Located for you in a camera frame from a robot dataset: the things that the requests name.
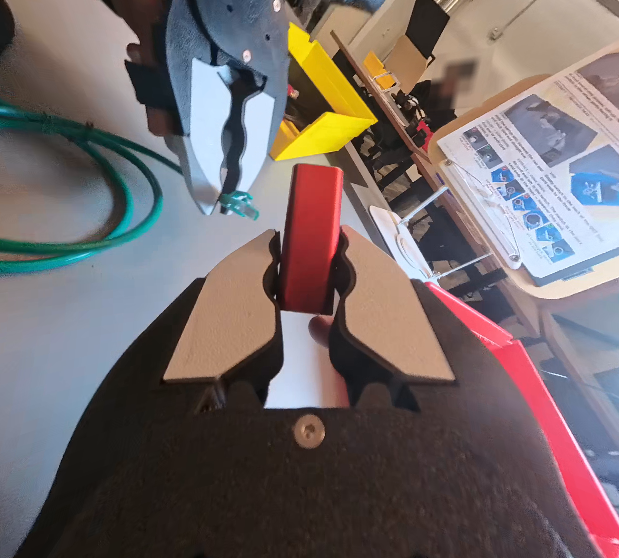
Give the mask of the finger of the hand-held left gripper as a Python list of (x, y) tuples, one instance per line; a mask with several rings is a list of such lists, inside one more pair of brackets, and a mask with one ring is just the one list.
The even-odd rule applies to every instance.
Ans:
[(225, 66), (192, 60), (185, 179), (195, 204), (205, 215), (215, 212), (222, 192), (223, 130), (231, 111), (229, 78)]
[(270, 149), (270, 130), (274, 115), (274, 98), (261, 91), (246, 98), (241, 113), (244, 147), (239, 159), (236, 190), (251, 192)]

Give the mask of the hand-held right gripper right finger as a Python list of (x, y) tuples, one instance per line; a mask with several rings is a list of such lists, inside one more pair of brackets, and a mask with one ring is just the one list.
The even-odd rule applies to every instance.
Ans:
[(351, 406), (371, 385), (385, 388), (393, 406), (415, 406), (410, 386), (456, 383), (412, 280), (348, 225), (340, 228), (335, 285), (329, 358)]

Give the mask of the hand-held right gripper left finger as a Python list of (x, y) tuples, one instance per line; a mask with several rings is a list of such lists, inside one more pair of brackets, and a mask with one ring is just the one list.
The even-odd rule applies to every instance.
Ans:
[(209, 384), (219, 404), (237, 382), (261, 404), (283, 367), (275, 298), (280, 234), (268, 229), (220, 261), (202, 289), (163, 374), (165, 384)]

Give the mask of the yellow plastic bin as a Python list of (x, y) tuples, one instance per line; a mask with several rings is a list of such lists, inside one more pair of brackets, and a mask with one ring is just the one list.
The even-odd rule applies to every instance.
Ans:
[(313, 121), (299, 129), (289, 114), (270, 149), (272, 160), (290, 160), (340, 150), (360, 136), (377, 118), (317, 41), (293, 22), (289, 24), (290, 103), (302, 105)]

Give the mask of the red metal port box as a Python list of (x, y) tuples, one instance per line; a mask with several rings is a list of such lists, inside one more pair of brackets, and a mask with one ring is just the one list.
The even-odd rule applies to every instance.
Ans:
[(300, 163), (291, 176), (279, 269), (281, 309), (331, 315), (343, 171)]

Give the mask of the red plastic bin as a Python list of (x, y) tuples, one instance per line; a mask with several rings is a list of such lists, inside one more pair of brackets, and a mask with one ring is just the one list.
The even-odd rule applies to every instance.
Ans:
[(425, 286), (501, 363), (529, 405), (558, 464), (569, 498), (603, 557), (618, 557), (618, 515), (524, 346), (437, 284)]

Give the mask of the person's right hand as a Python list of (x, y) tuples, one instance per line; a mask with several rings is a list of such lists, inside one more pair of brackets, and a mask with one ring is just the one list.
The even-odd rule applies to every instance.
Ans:
[(308, 323), (308, 331), (312, 339), (325, 349), (329, 348), (330, 330), (334, 318), (326, 315), (314, 315)]

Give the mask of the white stand base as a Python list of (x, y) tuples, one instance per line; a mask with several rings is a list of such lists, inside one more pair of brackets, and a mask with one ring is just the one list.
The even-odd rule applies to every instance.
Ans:
[(377, 206), (369, 206), (368, 211), (389, 253), (408, 278), (436, 282), (433, 269), (398, 214)]

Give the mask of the wooden table with black legs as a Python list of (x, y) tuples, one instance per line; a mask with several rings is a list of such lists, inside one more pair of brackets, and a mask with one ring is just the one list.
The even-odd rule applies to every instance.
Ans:
[(376, 104), (381, 108), (381, 111), (383, 112), (385, 117), (389, 120), (393, 128), (397, 131), (404, 144), (406, 144), (408, 149), (412, 152), (412, 158), (415, 161), (421, 159), (426, 161), (427, 163), (431, 163), (428, 152), (423, 150), (423, 147), (416, 146), (412, 137), (406, 132), (408, 123), (406, 122), (406, 120), (403, 120), (403, 115), (396, 108), (395, 102), (392, 99), (391, 95), (381, 90), (376, 80), (367, 72), (363, 64), (359, 64), (357, 62), (357, 60), (353, 57), (349, 49), (341, 41), (341, 39), (338, 37), (334, 30), (330, 31), (330, 36), (336, 42), (339, 50), (343, 53), (346, 60), (353, 68), (355, 74), (359, 77), (360, 81), (365, 86), (369, 95), (371, 95), (375, 99)]

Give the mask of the small yellow box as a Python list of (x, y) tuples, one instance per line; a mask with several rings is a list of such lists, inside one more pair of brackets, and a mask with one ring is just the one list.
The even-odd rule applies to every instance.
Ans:
[(399, 86), (398, 80), (386, 69), (381, 60), (372, 51), (368, 52), (363, 60), (366, 69), (373, 82), (383, 91), (389, 91)]

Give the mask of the black panel on cardboard stand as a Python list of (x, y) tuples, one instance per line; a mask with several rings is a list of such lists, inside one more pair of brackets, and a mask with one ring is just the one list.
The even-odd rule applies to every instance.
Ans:
[(398, 38), (384, 63), (399, 90), (410, 93), (420, 82), (435, 60), (435, 46), (449, 19), (435, 0), (415, 0), (406, 31)]

